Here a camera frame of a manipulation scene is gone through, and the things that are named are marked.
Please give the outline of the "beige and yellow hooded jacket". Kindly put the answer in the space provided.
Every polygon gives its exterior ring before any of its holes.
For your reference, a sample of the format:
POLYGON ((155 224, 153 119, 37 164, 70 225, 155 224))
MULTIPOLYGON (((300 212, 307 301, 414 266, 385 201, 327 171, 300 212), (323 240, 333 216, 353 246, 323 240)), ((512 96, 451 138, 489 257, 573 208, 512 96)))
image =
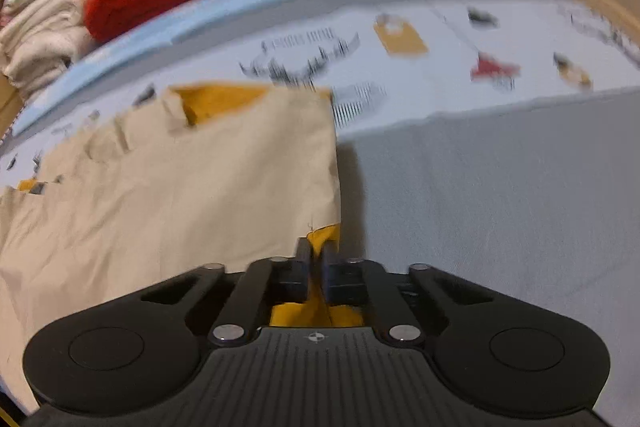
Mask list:
POLYGON ((209 262, 231 271, 340 236, 329 93, 209 83, 88 126, 1 193, 1 382, 52 321, 209 262))

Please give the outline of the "grey printed bed sheet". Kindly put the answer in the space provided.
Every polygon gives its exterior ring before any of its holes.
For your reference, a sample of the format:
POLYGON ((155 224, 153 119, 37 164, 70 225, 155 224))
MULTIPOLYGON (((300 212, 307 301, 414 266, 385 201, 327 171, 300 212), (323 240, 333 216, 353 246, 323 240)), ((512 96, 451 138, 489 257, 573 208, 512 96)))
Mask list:
POLYGON ((419 321, 383 343, 304 303, 246 345, 208 334, 238 278, 209 262, 28 340, 9 426, 634 426, 639 40, 598 0, 288 0, 76 92, 1 142, 1 193, 88 126, 200 84, 329 93, 343 258, 419 321))

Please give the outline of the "white folded fleece blanket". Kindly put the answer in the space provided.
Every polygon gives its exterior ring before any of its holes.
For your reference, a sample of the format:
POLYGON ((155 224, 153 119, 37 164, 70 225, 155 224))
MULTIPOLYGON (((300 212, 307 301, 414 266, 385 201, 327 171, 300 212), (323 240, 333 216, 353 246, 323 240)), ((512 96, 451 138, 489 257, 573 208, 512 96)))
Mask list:
POLYGON ((36 0, 3 27, 1 72, 24 103, 96 48, 84 20, 87 1, 36 0))

